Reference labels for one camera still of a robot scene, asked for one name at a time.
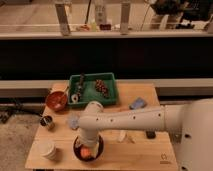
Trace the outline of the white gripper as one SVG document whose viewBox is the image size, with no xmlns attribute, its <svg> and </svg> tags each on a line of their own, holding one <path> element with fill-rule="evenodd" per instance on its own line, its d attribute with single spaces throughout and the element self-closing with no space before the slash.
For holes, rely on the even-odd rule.
<svg viewBox="0 0 213 171">
<path fill-rule="evenodd" d="M 87 147 L 94 147 L 98 143 L 98 136 L 97 131 L 87 131 L 84 129 L 78 131 L 80 142 Z"/>
</svg>

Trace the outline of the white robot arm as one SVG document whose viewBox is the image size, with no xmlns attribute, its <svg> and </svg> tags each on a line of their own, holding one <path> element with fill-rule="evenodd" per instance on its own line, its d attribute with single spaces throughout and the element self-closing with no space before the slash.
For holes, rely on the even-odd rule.
<svg viewBox="0 0 213 171">
<path fill-rule="evenodd" d="M 78 119 L 79 141 L 89 147 L 98 142 L 102 130 L 144 130 L 180 133 L 180 169 L 213 169 L 213 99 L 184 105 L 151 106 L 137 110 L 104 113 L 90 102 Z"/>
</svg>

